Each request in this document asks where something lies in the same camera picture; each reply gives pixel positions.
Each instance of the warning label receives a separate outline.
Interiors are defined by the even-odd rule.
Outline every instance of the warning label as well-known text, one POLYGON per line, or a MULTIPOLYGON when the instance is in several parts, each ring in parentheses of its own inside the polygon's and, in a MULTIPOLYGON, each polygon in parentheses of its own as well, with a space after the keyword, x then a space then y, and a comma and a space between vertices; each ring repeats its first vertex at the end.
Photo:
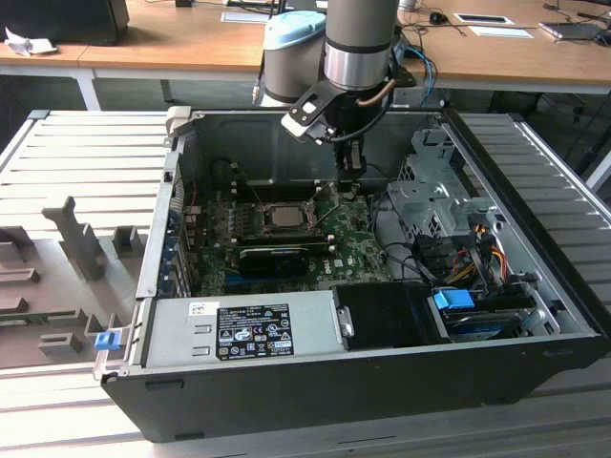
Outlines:
POLYGON ((288 304, 220 308, 217 341, 221 361, 292 355, 288 304))

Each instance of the computer case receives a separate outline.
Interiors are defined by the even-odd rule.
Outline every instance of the computer case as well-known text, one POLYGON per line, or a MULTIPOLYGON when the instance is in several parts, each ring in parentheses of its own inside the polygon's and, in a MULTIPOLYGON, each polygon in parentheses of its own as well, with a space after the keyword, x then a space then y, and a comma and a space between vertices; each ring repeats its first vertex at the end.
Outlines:
POLYGON ((2 0, 4 28, 28 38, 53 43, 113 46, 127 29, 125 0, 2 0))

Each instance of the blue plastic clip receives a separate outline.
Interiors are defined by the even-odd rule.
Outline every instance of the blue plastic clip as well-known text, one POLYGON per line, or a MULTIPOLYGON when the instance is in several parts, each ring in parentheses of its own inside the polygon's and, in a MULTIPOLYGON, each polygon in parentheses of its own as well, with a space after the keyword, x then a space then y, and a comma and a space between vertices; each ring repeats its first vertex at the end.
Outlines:
POLYGON ((466 289, 443 289, 432 297, 439 310, 448 308, 475 308, 474 300, 466 289))
POLYGON ((100 332, 95 336, 94 347, 96 350, 120 350, 121 331, 100 332))

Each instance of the paper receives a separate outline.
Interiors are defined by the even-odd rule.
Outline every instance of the paper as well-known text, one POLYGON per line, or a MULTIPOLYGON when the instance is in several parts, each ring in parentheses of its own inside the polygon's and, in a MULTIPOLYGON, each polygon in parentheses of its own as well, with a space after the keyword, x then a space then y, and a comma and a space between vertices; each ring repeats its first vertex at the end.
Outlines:
POLYGON ((269 14, 226 11, 221 15, 221 22, 243 22, 247 24, 266 24, 269 14))
POLYGON ((503 36, 505 38, 533 38, 524 29, 510 29, 508 27, 482 27, 469 26, 469 29, 477 36, 503 36))
POLYGON ((13 52, 26 57, 30 57, 32 54, 43 54, 46 52, 55 52, 57 48, 51 44, 47 38, 24 38, 13 32, 8 28, 4 28, 7 34, 7 39, 4 40, 4 44, 9 46, 13 52))

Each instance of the sticker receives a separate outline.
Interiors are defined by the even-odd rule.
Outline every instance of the sticker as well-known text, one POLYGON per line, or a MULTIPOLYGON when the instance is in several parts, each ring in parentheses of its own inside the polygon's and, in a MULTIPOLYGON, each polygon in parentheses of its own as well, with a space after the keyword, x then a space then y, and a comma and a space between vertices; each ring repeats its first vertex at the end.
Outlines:
POLYGON ((189 303, 189 316, 216 315, 219 310, 219 302, 191 302, 189 303))
POLYGON ((4 320, 3 322, 0 322, 0 326, 5 326, 5 327, 25 326, 26 324, 28 324, 28 322, 26 322, 25 320, 4 320))
POLYGON ((218 308, 217 341, 221 361, 293 355, 288 304, 218 308))

